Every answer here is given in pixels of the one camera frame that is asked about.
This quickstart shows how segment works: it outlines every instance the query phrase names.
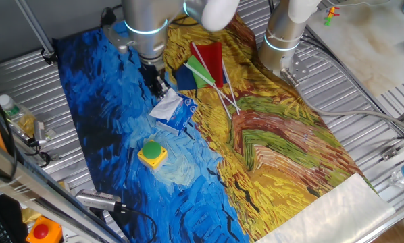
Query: blue light ring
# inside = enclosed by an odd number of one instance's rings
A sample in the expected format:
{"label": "blue light ring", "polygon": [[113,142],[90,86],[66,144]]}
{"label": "blue light ring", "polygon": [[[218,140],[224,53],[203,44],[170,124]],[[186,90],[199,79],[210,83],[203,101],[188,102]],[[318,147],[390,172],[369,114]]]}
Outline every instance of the blue light ring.
{"label": "blue light ring", "polygon": [[187,12],[187,3],[186,2],[184,2],[182,7],[184,8],[184,12],[186,13],[186,15],[190,16],[190,14],[188,14],[188,12]]}
{"label": "blue light ring", "polygon": [[271,47],[271,48],[273,48],[274,50],[277,50],[277,51],[290,51],[290,50],[293,50],[293,49],[295,49],[296,47],[298,47],[298,44],[299,44],[299,42],[298,42],[294,47],[291,47],[291,48],[280,48],[280,47],[275,47],[274,45],[272,45],[272,44],[268,41],[266,35],[264,36],[264,38],[265,38],[265,42],[267,42],[268,46]]}
{"label": "blue light ring", "polygon": [[125,25],[127,26],[127,28],[129,30],[131,30],[132,32],[136,33],[136,34],[144,34],[144,35],[148,35],[148,34],[157,34],[158,32],[160,32],[163,28],[165,28],[168,25],[168,20],[164,21],[163,26],[161,26],[160,28],[158,28],[157,30],[151,30],[151,31],[140,31],[140,30],[135,30],[131,27],[129,27],[129,25],[127,24],[127,22],[124,20]]}

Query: white stick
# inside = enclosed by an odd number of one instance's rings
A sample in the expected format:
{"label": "white stick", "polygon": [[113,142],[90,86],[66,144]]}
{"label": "white stick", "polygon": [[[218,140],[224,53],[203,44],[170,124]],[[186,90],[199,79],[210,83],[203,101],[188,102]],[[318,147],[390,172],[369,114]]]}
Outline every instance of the white stick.
{"label": "white stick", "polygon": [[[196,69],[194,69],[193,67],[191,67],[189,64],[187,64],[187,63],[184,63],[184,65],[188,68],[188,69],[190,69],[192,72],[194,72],[196,75],[198,75],[199,77],[201,77],[207,84],[209,84],[211,87],[213,87],[215,90],[217,90],[217,91],[219,91],[218,90],[218,88],[215,86],[215,85],[213,85],[212,83],[211,83],[211,81],[209,81],[204,75],[202,75],[200,72],[198,72]],[[233,106],[235,106],[235,108],[237,109],[237,110],[240,110],[240,108],[239,107],[237,107],[226,95],[224,95],[224,93],[222,93],[222,92],[220,92],[220,94],[227,100],[227,101],[229,101]]]}
{"label": "white stick", "polygon": [[195,48],[195,51],[196,51],[196,53],[197,53],[197,56],[201,59],[203,67],[208,71],[208,74],[211,75],[211,73],[209,73],[207,64],[205,64],[205,61],[203,60],[201,53],[199,52],[198,48],[196,47],[195,42],[192,42],[191,44],[192,44],[193,47]]}
{"label": "white stick", "polygon": [[225,77],[226,77],[226,82],[229,84],[230,94],[232,95],[232,98],[234,99],[234,104],[235,104],[236,106],[238,106],[238,105],[236,104],[236,101],[235,101],[235,93],[234,93],[234,90],[232,89],[232,85],[230,84],[229,75],[228,75],[228,72],[226,71],[226,66],[224,65],[223,59],[222,59],[222,66],[223,66],[224,75],[225,75]]}
{"label": "white stick", "polygon": [[[201,60],[203,67],[207,70],[208,74],[211,75],[211,73],[210,73],[209,70],[208,70],[207,64],[205,64],[205,61],[203,60],[202,55],[201,55],[201,53],[199,52],[199,50],[198,50],[198,48],[197,48],[195,42],[193,41],[191,44],[192,44],[193,47],[195,48],[195,51],[196,51],[197,55],[199,56],[199,59]],[[223,105],[223,108],[224,108],[225,112],[228,114],[229,119],[232,119],[232,118],[230,117],[229,110],[228,110],[228,108],[226,107],[226,104],[224,103],[222,97],[220,96],[220,91],[219,91],[219,90],[216,90],[216,91],[217,91],[218,97],[220,98],[220,101],[222,102],[222,105]]]}

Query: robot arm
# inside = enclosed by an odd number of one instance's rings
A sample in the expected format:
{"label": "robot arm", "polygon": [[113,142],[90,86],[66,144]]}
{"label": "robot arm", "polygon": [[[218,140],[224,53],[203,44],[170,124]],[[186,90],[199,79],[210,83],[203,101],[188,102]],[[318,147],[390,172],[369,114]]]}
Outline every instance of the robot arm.
{"label": "robot arm", "polygon": [[[307,20],[321,0],[280,0],[273,11],[259,58],[277,76],[293,62],[295,47],[299,43]],[[124,23],[128,38],[113,29],[111,21],[103,25],[106,37],[121,52],[132,45],[139,54],[143,70],[150,73],[146,81],[151,92],[158,97],[166,93],[164,83],[163,52],[168,41],[167,28],[171,21],[183,11],[194,18],[208,31],[223,29],[233,18],[239,0],[122,0]]]}
{"label": "robot arm", "polygon": [[293,62],[295,48],[304,33],[307,20],[321,0],[280,0],[273,11],[259,58],[269,70],[280,77],[280,71]]}
{"label": "robot arm", "polygon": [[162,97],[168,89],[163,82],[163,52],[170,22],[184,11],[207,30],[219,31],[231,21],[238,4],[239,0],[122,0],[128,38],[113,29],[114,15],[102,28],[120,53],[126,53],[128,46],[136,49],[143,65],[141,71],[151,77],[145,80],[147,86]]}

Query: yellow block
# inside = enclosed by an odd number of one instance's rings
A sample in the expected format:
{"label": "yellow block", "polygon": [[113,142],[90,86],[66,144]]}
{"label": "yellow block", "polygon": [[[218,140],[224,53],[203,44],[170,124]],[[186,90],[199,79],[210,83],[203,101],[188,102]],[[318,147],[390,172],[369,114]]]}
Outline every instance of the yellow block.
{"label": "yellow block", "polygon": [[62,227],[60,224],[45,217],[39,217],[26,237],[26,241],[31,243],[58,243],[61,238]]}
{"label": "yellow block", "polygon": [[139,151],[139,153],[137,154],[139,159],[141,160],[141,162],[148,168],[156,170],[157,168],[160,168],[160,165],[166,161],[166,159],[168,158],[168,151],[162,147],[161,147],[161,152],[160,155],[155,158],[155,159],[148,159],[146,158],[143,153],[142,150],[143,148]]}

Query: small toy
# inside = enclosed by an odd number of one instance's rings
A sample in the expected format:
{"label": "small toy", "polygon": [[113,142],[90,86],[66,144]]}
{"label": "small toy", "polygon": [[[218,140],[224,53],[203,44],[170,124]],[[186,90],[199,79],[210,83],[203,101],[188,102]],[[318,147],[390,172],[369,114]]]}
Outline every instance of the small toy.
{"label": "small toy", "polygon": [[137,155],[146,167],[157,170],[168,158],[168,151],[158,142],[151,140],[143,146]]}
{"label": "small toy", "polygon": [[62,238],[62,226],[45,217],[39,217],[26,237],[31,243],[58,243]]}
{"label": "small toy", "polygon": [[327,10],[326,12],[328,13],[328,15],[325,17],[325,25],[326,26],[330,26],[331,25],[331,19],[332,17],[336,17],[339,16],[340,14],[336,13],[336,9],[339,10],[340,8],[338,7],[331,7],[330,10]]}

